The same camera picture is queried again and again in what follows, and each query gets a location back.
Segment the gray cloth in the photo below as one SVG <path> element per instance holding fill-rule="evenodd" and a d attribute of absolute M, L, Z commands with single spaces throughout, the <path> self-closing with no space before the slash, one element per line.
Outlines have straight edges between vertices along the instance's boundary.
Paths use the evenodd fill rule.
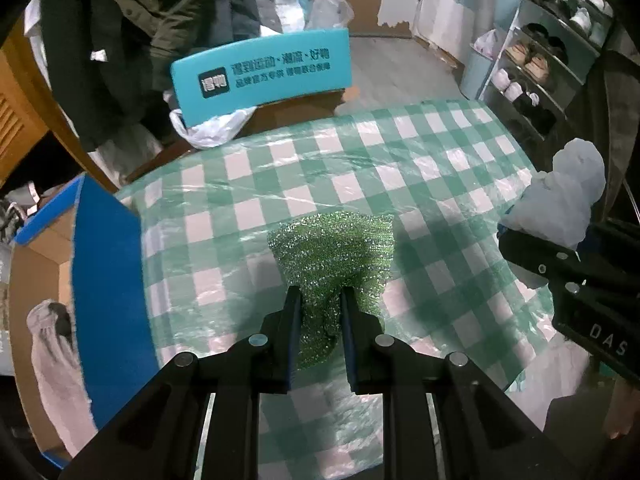
<path fill-rule="evenodd" d="M 220 46 L 258 36 L 260 15 L 255 0 L 214 0 L 208 46 Z"/>
<path fill-rule="evenodd" d="M 45 300 L 31 309 L 27 325 L 33 335 L 31 363 L 42 407 L 73 457 L 97 430 L 80 361 L 70 343 L 70 321 L 63 319 L 65 316 L 64 305 Z"/>

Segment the shoe rack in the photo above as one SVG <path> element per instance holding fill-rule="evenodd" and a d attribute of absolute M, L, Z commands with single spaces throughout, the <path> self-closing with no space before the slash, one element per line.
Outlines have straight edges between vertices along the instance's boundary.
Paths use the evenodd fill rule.
<path fill-rule="evenodd" d="M 590 41 L 590 37 L 579 27 L 575 27 L 570 19 L 579 7 L 587 9 L 592 24 L 599 23 L 608 36 L 614 18 L 607 16 L 590 2 L 562 0 L 562 9 L 559 9 L 558 6 L 547 5 L 545 0 L 520 0 L 505 41 L 482 86 L 480 100 L 494 111 L 526 152 L 529 151 L 527 148 L 533 150 L 536 144 L 543 142 L 548 130 L 536 128 L 534 126 L 536 121 L 532 121 L 530 116 L 524 116 L 521 110 L 505 97 L 504 92 L 492 84 L 492 78 L 498 70 L 505 69 L 514 76 L 516 81 L 524 83 L 526 88 L 523 90 L 538 95 L 540 98 L 536 107 L 538 110 L 545 108 L 551 111 L 556 121 L 564 118 L 564 110 L 580 86 L 584 84 L 591 65 L 601 52 L 601 47 Z M 529 23 L 543 25 L 549 36 L 561 40 L 566 47 L 566 62 L 551 52 L 548 43 L 527 33 L 526 25 Z M 506 50 L 519 41 L 532 49 L 532 52 L 546 59 L 549 72 L 546 82 L 536 81 L 527 70 L 524 70 L 524 66 L 517 65 L 506 54 Z"/>

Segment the cardboard box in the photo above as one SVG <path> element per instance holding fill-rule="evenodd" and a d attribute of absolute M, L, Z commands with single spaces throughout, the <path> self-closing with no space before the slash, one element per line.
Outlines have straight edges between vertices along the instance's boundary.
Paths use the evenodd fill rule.
<path fill-rule="evenodd" d="M 63 465 L 69 455 L 40 401 L 27 314 L 50 298 L 75 314 L 84 384 L 102 428 L 159 370 L 146 312 L 140 220 L 81 175 L 15 241 L 8 297 L 15 381 L 38 448 Z"/>
<path fill-rule="evenodd" d="M 345 28 L 237 41 L 171 65 L 187 127 L 239 108 L 351 86 Z"/>

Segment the floor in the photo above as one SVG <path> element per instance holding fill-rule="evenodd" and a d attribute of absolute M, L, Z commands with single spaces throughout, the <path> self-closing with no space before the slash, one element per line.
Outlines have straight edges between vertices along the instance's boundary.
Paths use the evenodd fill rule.
<path fill-rule="evenodd" d="M 464 99 L 454 69 L 414 40 L 351 38 L 353 85 L 360 97 L 337 108 L 338 115 L 428 99 Z"/>

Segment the plastic table cover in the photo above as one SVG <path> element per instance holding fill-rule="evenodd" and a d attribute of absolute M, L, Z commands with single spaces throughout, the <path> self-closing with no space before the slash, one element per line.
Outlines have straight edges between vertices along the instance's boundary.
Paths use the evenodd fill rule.
<path fill-rule="evenodd" d="M 530 170 L 494 114 L 468 101 L 301 123 L 155 170 L 119 198 L 142 220 L 160 364 L 256 332 L 286 293 L 267 232 L 343 209 L 395 215 L 386 332 L 424 353 L 464 351 L 506 387 L 554 334 L 548 289 L 514 277 L 495 234 Z M 351 393 L 338 344 L 288 396 L 262 396 L 259 433 L 263 479 L 350 476 L 382 461 L 382 396 Z"/>

